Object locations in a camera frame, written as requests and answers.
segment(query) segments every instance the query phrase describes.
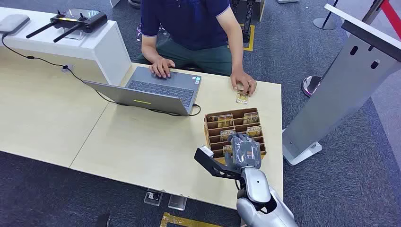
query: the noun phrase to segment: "man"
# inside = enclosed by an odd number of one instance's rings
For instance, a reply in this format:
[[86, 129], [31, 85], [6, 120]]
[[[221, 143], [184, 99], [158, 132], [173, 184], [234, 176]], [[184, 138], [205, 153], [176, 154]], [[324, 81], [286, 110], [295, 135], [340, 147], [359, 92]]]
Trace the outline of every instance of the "man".
[[[142, 55], [135, 61], [150, 64], [159, 77], [170, 77], [169, 67], [194, 63], [206, 73], [230, 75], [237, 90], [252, 95], [256, 81], [244, 72], [242, 30], [229, 0], [142, 0]], [[160, 24], [170, 38], [156, 47]], [[227, 48], [227, 37], [230, 48]]]

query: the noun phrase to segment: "blue carpet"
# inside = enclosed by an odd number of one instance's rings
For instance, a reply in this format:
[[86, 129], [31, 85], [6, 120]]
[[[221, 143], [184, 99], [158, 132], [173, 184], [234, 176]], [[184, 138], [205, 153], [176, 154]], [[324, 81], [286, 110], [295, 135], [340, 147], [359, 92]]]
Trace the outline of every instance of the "blue carpet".
[[[99, 9], [116, 20], [131, 59], [139, 12], [122, 0], [0, 0], [0, 6], [55, 12], [57, 8]], [[266, 1], [256, 24], [254, 51], [244, 53], [244, 69], [257, 80], [282, 84], [283, 128], [308, 98], [300, 84], [322, 75], [346, 40], [337, 29], [312, 24], [325, 17], [324, 0], [279, 5]], [[284, 164], [284, 200], [305, 227], [401, 226], [401, 174], [369, 99], [322, 141], [323, 151], [297, 166]], [[97, 215], [111, 211], [113, 226], [156, 227], [163, 212], [222, 226], [239, 225], [233, 210], [188, 200], [185, 211], [143, 204], [142, 188], [59, 166], [0, 153], [0, 226], [93, 226]]]

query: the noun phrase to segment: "wooden card holder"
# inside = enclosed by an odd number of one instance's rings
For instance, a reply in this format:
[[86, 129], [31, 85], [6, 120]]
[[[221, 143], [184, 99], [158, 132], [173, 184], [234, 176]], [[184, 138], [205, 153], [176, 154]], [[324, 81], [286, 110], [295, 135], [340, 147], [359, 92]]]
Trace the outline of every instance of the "wooden card holder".
[[[220, 132], [223, 130], [230, 130], [230, 129], [235, 129], [236, 132], [242, 132], [243, 134], [246, 134], [246, 128], [251, 127], [251, 126], [257, 126], [261, 125], [260, 118], [258, 119], [258, 122], [251, 123], [251, 124], [244, 124], [244, 114], [245, 113], [253, 113], [253, 112], [258, 112], [257, 108], [249, 108], [249, 109], [241, 109], [241, 110], [231, 110], [231, 111], [224, 111], [224, 112], [218, 112], [218, 113], [210, 113], [205, 115], [205, 136], [206, 136], [206, 143], [208, 147], [213, 151], [213, 158], [220, 162], [225, 164], [225, 160], [223, 157], [223, 146], [225, 145], [230, 145], [231, 143], [228, 141], [221, 142], [220, 141]], [[233, 125], [229, 127], [224, 127], [224, 128], [218, 128], [217, 122], [211, 122], [209, 121], [209, 117], [213, 116], [221, 116], [221, 115], [226, 115], [226, 114], [232, 114], [233, 115]], [[263, 131], [261, 132], [261, 136], [259, 137], [253, 137], [256, 142], [260, 143], [261, 147], [261, 155], [262, 159], [266, 155], [266, 147], [263, 139]]]

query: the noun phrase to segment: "man's hand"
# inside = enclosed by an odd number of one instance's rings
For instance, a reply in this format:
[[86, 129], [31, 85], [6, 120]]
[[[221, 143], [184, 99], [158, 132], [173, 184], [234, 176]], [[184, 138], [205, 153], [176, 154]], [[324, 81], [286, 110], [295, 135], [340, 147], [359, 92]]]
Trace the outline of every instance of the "man's hand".
[[166, 78], [166, 77], [171, 77], [170, 69], [168, 67], [175, 68], [174, 61], [160, 57], [156, 59], [153, 65], [149, 65], [149, 70], [152, 73], [155, 73], [160, 78], [161, 77]]
[[243, 70], [233, 71], [230, 78], [234, 90], [237, 90], [237, 82], [241, 82], [244, 86], [243, 94], [248, 92], [249, 96], [251, 96], [255, 92], [257, 85], [256, 81]]

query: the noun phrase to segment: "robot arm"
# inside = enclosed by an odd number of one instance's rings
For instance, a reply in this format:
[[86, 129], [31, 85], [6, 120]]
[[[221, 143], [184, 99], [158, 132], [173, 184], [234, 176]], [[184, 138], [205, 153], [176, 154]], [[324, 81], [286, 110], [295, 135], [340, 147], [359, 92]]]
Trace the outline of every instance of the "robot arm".
[[294, 215], [259, 169], [259, 143], [240, 133], [231, 135], [228, 141], [233, 155], [226, 153], [227, 166], [214, 160], [213, 152], [206, 146], [196, 150], [195, 160], [212, 176], [240, 181], [236, 204], [239, 216], [249, 227], [297, 227]]

